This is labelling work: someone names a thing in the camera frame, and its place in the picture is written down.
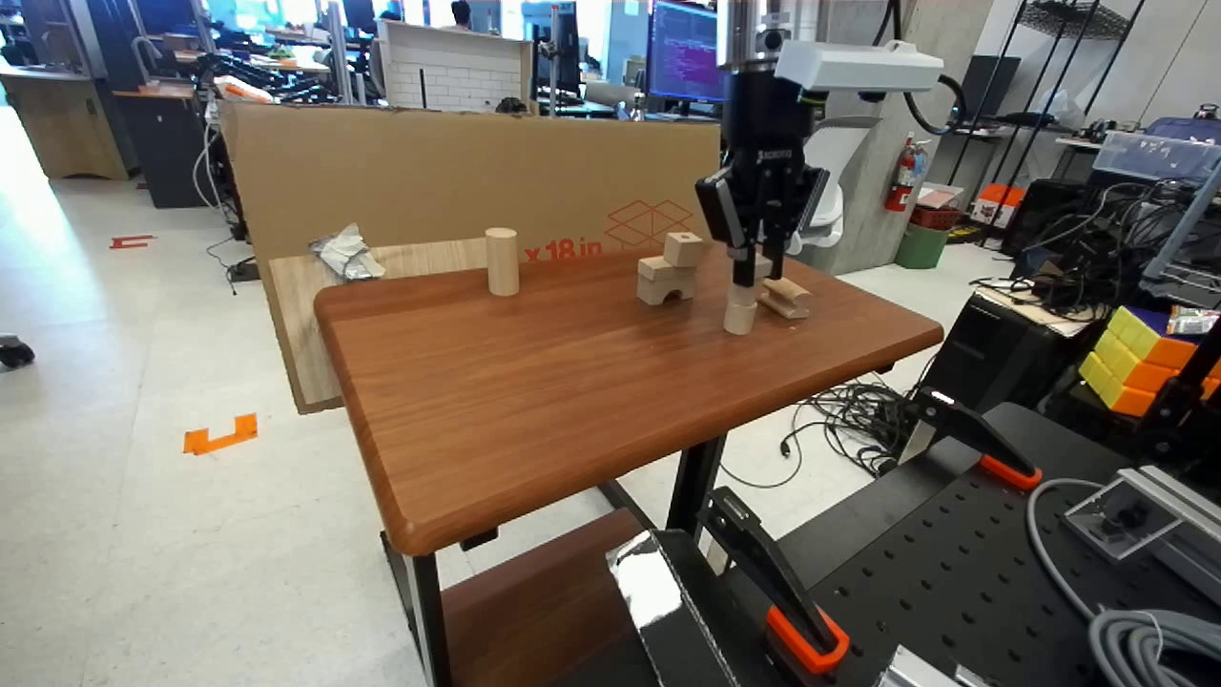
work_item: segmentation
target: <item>orange marker on floor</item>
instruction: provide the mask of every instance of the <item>orange marker on floor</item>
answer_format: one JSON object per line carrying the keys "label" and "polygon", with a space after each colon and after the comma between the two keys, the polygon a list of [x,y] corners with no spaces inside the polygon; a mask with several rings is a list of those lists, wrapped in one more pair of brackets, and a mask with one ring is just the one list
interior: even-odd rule
{"label": "orange marker on floor", "polygon": [[260,421],[255,421],[255,412],[249,412],[249,416],[232,416],[232,432],[228,436],[209,436],[207,428],[200,428],[200,432],[186,432],[182,436],[182,451],[186,455],[215,455],[215,451],[224,451],[224,448],[232,448],[232,444],[249,444],[249,440],[255,440],[260,436]]}
{"label": "orange marker on floor", "polygon": [[121,248],[151,248],[151,234],[140,234],[140,238],[112,238],[112,250],[121,250]]}

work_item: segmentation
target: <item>black table leg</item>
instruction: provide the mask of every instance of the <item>black table leg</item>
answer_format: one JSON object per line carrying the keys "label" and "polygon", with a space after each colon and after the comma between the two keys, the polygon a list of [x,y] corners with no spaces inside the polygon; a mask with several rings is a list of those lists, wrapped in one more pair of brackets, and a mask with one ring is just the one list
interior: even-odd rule
{"label": "black table leg", "polygon": [[446,640],[442,584],[436,571],[436,557],[404,557],[390,547],[385,533],[382,533],[382,551],[390,562],[396,598],[404,601],[409,626],[415,633],[424,674],[436,687],[451,687],[455,682],[451,640]]}
{"label": "black table leg", "polygon": [[715,493],[722,470],[724,436],[694,444],[680,456],[670,529],[699,529],[699,511]]}

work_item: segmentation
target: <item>computer monitor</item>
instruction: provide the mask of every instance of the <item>computer monitor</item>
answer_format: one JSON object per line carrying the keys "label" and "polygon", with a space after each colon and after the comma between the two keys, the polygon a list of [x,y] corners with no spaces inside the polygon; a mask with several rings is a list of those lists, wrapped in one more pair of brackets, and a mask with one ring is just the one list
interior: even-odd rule
{"label": "computer monitor", "polygon": [[719,11],[656,0],[648,18],[648,99],[722,104]]}
{"label": "computer monitor", "polygon": [[344,0],[346,26],[377,29],[376,0]]}
{"label": "computer monitor", "polygon": [[958,123],[991,123],[1009,86],[1017,85],[1021,63],[1021,56],[968,56],[968,67],[961,77],[967,110],[958,110]]}
{"label": "computer monitor", "polygon": [[579,35],[578,35],[578,4],[531,4],[528,11],[535,38],[535,91],[549,86],[549,63],[558,62],[558,86],[579,91]]}

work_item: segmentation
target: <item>red fire extinguisher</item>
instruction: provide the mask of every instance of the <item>red fire extinguisher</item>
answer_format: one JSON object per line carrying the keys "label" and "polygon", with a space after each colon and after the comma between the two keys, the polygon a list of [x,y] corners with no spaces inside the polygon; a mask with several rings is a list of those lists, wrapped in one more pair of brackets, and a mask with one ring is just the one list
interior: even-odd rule
{"label": "red fire extinguisher", "polygon": [[890,177],[886,213],[904,213],[911,207],[911,193],[924,171],[926,171],[926,150],[916,138],[910,138]]}

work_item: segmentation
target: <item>metal stand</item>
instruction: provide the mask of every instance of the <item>metal stand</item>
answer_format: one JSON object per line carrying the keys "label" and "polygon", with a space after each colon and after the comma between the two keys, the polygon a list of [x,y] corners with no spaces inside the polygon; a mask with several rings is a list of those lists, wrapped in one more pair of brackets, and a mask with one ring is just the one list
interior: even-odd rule
{"label": "metal stand", "polygon": [[694,444],[680,456],[676,496],[670,529],[699,529],[699,511],[708,507],[719,470],[722,470],[724,436]]}
{"label": "metal stand", "polygon": [[396,598],[401,598],[409,626],[415,633],[424,674],[436,687],[451,687],[455,673],[451,673],[451,640],[446,640],[442,584],[436,571],[436,557],[409,557],[404,562],[394,551],[385,529],[382,529],[382,551],[390,562]]}
{"label": "metal stand", "polygon": [[[722,451],[724,451],[724,436],[682,451],[673,516],[670,516],[673,529],[689,529],[689,533],[699,529],[699,516],[719,482]],[[620,482],[600,483],[600,493],[606,496],[612,507],[631,507],[642,523],[648,523],[647,511],[635,502],[635,496]],[[409,631],[419,646],[424,674],[436,687],[451,687],[455,673],[451,673],[451,640],[446,640],[446,614],[442,614],[436,557],[396,553],[385,529],[382,529],[382,551],[385,551],[390,577],[404,605]]]}

